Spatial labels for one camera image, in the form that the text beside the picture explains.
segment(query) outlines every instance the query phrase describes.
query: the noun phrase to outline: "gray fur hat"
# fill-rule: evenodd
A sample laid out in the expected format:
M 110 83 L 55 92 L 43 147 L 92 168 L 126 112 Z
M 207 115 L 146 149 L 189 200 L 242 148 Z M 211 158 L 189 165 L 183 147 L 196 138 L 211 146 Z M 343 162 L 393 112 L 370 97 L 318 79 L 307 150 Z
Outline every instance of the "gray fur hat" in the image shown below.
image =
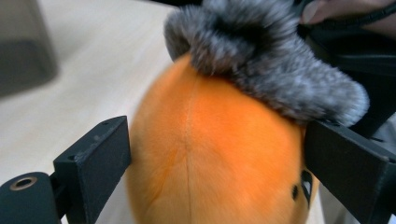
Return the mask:
M 173 60 L 189 51 L 201 73 L 227 77 L 299 123 L 355 124 L 369 107 L 365 89 L 315 58 L 296 34 L 289 2 L 204 0 L 183 7 L 165 23 L 166 47 Z

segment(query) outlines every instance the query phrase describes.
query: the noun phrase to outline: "white table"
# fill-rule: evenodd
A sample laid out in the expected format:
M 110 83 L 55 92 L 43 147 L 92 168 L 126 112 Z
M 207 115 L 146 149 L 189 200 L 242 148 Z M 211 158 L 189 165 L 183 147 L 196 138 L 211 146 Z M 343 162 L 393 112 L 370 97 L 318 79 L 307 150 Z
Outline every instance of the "white table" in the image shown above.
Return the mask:
M 52 161 L 102 120 L 132 118 L 145 90 L 172 62 L 163 39 L 171 7 L 133 0 L 38 1 L 59 73 L 0 98 L 0 184 Z M 131 223 L 123 184 L 97 223 Z M 310 223 L 323 223 L 320 204 Z

